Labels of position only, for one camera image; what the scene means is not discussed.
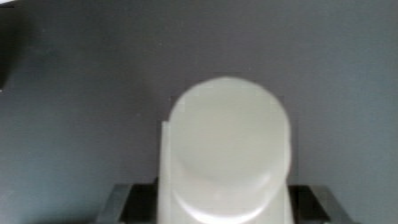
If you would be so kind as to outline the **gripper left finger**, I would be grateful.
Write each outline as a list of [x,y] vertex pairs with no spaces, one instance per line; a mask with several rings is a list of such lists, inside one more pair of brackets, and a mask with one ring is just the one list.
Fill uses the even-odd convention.
[[157,224],[159,185],[118,184],[95,224]]

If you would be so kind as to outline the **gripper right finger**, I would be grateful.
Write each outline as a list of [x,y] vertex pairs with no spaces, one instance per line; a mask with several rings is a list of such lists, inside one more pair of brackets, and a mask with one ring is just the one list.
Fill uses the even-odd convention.
[[356,224],[326,186],[289,187],[296,224]]

